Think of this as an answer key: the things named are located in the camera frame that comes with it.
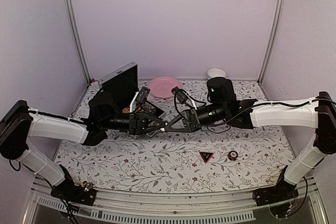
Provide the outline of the grey white chip stack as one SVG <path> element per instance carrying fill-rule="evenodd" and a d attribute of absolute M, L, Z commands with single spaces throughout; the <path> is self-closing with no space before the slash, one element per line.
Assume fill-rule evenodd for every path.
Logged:
<path fill-rule="evenodd" d="M 142 106 L 142 109 L 144 111 L 147 111 L 147 112 L 151 113 L 151 114 L 154 114 L 156 112 L 156 108 L 152 104 L 149 104 L 149 103 L 145 103 Z"/>

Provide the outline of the aluminium poker case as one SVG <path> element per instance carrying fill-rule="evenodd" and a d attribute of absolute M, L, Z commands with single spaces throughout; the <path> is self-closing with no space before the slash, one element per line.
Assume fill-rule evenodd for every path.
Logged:
<path fill-rule="evenodd" d="M 109 73 L 98 79 L 99 88 L 104 92 L 109 92 L 112 101 L 120 109 L 129 107 L 138 87 L 138 64 L 135 61 Z"/>

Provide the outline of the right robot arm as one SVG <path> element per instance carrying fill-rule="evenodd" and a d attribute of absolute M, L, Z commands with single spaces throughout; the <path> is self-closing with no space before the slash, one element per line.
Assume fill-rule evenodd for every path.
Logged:
<path fill-rule="evenodd" d="M 263 126 L 303 126 L 315 130 L 312 140 L 299 156 L 280 173 L 271 196 L 284 200 L 292 188 L 327 155 L 335 154 L 335 102 L 327 92 L 317 97 L 292 101 L 237 100 L 231 80 L 223 77 L 207 81 L 209 105 L 190 108 L 163 127 L 166 132 L 178 132 L 172 126 L 182 121 L 181 132 L 195 132 L 211 124 L 230 125 L 239 129 Z"/>

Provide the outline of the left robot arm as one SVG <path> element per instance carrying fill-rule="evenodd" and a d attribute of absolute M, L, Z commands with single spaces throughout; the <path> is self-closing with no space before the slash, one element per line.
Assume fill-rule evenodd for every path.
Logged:
<path fill-rule="evenodd" d="M 66 171 L 27 142 L 29 137 L 65 140 L 95 146 L 107 138 L 107 130 L 145 135 L 160 130 L 166 123 L 148 112 L 123 113 L 108 92 L 89 101 L 89 116 L 75 120 L 32 109 L 24 100 L 17 101 L 1 119 L 1 155 L 16 160 L 42 176 L 67 200 L 78 195 L 78 188 Z"/>

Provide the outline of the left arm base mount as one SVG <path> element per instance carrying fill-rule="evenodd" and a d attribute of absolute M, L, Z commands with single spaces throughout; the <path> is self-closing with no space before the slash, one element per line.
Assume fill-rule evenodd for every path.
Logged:
<path fill-rule="evenodd" d="M 51 190 L 52 197 L 86 206 L 93 206 L 96 194 L 93 183 L 86 181 L 77 185 L 73 181 L 65 180 Z"/>

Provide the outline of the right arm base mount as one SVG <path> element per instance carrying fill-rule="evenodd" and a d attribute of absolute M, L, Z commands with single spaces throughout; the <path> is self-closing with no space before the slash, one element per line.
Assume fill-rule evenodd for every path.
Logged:
<path fill-rule="evenodd" d="M 299 196 L 296 185 L 280 180 L 274 186 L 256 189 L 253 191 L 253 199 L 257 206 L 264 206 L 281 201 L 294 199 Z"/>

